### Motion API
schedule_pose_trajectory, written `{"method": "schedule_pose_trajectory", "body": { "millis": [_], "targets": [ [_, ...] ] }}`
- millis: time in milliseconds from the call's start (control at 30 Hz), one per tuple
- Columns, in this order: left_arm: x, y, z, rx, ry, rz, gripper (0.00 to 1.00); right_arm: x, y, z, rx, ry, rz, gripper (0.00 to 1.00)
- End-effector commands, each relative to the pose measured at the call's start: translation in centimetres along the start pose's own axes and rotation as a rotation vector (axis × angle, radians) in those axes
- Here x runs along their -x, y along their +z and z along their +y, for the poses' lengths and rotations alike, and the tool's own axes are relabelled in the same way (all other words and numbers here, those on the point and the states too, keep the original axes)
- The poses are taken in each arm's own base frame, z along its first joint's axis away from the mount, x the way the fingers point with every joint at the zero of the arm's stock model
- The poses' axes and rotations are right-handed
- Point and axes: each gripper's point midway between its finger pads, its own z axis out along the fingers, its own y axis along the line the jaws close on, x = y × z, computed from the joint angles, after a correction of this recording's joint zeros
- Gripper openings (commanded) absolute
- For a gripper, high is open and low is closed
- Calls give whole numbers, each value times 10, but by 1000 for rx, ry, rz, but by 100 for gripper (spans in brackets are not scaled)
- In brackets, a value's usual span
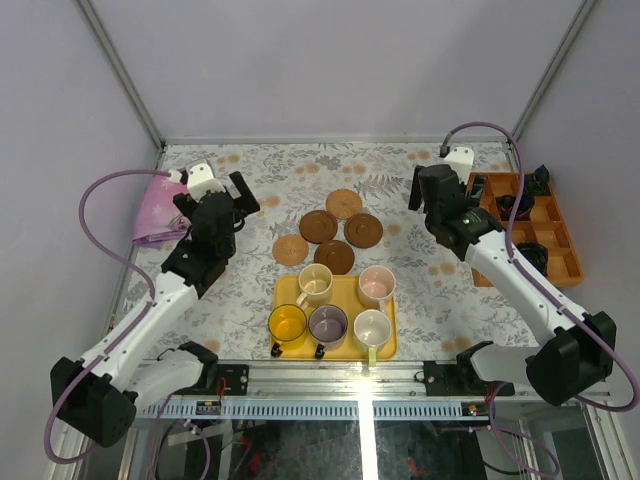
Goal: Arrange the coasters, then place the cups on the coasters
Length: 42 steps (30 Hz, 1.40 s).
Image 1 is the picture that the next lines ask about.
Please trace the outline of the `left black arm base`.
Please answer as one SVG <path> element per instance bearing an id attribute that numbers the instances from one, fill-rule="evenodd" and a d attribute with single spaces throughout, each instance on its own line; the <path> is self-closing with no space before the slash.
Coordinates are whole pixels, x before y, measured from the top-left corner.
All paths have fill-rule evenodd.
<path id="1" fill-rule="evenodd" d="M 247 364 L 216 364 L 203 371 L 204 383 L 198 388 L 200 394 L 216 397 L 246 396 L 249 386 L 250 367 Z"/>

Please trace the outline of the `woven tan coaster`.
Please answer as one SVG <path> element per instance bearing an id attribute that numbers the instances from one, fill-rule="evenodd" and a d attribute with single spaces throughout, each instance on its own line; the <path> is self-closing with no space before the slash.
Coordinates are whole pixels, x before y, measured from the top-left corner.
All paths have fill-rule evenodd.
<path id="1" fill-rule="evenodd" d="M 308 242 L 298 234 L 281 236 L 274 242 L 272 247 L 272 255 L 275 261 L 285 266 L 301 264 L 308 254 Z"/>
<path id="2" fill-rule="evenodd" d="M 331 192 L 326 199 L 327 211 L 338 219 L 346 220 L 360 214 L 362 208 L 362 200 L 353 190 L 338 189 Z"/>

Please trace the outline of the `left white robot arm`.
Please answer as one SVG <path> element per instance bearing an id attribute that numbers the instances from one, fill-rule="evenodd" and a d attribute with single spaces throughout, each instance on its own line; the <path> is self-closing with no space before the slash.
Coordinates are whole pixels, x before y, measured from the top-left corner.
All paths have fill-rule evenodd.
<path id="1" fill-rule="evenodd" d="M 110 447 L 127 433 L 139 411 L 180 390 L 204 395 L 218 385 L 216 355 L 195 342 L 179 346 L 149 367 L 140 364 L 224 273 L 236 253 L 236 233 L 260 205 L 240 172 L 229 176 L 236 195 L 208 163 L 164 176 L 186 186 L 173 203 L 191 225 L 162 263 L 160 274 L 146 280 L 148 297 L 79 359 L 62 357 L 54 364 L 47 432 L 60 420 L 97 445 Z"/>

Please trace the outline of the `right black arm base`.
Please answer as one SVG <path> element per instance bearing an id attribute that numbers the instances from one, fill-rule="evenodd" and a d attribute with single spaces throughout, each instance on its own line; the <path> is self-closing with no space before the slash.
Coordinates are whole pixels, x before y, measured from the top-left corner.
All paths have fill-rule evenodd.
<path id="1" fill-rule="evenodd" d="M 428 396 L 487 398 L 498 386 L 497 381 L 481 380 L 469 359 L 454 363 L 423 362 L 424 383 Z"/>

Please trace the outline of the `pink mug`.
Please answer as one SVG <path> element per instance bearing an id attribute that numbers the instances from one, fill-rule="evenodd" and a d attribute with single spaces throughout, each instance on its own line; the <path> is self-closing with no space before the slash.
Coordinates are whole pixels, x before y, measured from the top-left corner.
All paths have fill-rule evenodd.
<path id="1" fill-rule="evenodd" d="M 396 278 L 386 267 L 373 265 L 365 268 L 358 278 L 358 297 L 367 309 L 388 311 L 396 290 Z"/>

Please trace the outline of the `dark brown coaster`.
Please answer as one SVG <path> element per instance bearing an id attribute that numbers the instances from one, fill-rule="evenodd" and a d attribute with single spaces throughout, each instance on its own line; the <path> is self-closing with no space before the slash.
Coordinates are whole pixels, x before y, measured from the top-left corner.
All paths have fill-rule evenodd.
<path id="1" fill-rule="evenodd" d="M 338 223 L 334 215 L 326 210 L 313 210 L 300 220 L 300 235 L 308 242 L 322 244 L 337 234 Z"/>
<path id="2" fill-rule="evenodd" d="M 344 225 L 344 236 L 353 246 L 368 249 L 376 246 L 384 233 L 381 222 L 370 214 L 356 214 Z"/>
<path id="3" fill-rule="evenodd" d="M 354 263 L 355 253 L 351 246 L 340 240 L 329 240 L 318 246 L 314 262 L 326 266 L 333 275 L 348 274 Z"/>

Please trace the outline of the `dark brown coaster bottom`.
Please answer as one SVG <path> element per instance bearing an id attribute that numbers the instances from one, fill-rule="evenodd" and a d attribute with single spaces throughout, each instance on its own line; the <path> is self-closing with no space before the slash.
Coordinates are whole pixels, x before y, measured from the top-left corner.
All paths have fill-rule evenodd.
<path id="1" fill-rule="evenodd" d="M 340 240 L 329 240 L 318 246 L 314 262 L 326 266 L 333 275 L 348 274 L 354 263 L 355 253 L 351 246 Z"/>

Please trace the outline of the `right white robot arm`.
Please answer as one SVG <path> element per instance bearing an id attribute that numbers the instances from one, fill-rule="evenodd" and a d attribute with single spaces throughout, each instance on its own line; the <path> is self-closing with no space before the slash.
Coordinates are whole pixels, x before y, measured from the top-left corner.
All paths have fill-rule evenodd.
<path id="1" fill-rule="evenodd" d="M 447 164 L 414 170 L 408 203 L 423 210 L 438 244 L 482 273 L 518 312 L 535 347 L 483 342 L 460 354 L 458 387 L 478 394 L 491 382 L 531 386 L 559 406 L 608 377 L 617 328 L 604 312 L 588 313 L 559 292 L 512 243 L 501 223 L 465 194 Z"/>

